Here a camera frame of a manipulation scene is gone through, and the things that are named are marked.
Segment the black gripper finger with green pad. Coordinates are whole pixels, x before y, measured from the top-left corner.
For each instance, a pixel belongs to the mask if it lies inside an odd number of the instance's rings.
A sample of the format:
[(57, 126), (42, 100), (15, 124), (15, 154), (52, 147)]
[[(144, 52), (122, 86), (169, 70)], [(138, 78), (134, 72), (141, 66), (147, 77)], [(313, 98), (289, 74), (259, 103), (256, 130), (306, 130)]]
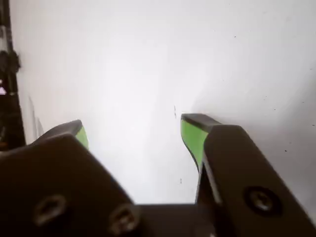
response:
[(134, 236), (140, 214), (80, 136), (80, 120), (58, 125), (0, 157), (3, 237)]
[(181, 138), (199, 173), (215, 237), (313, 237), (316, 229), (283, 180), (238, 125), (181, 115)]

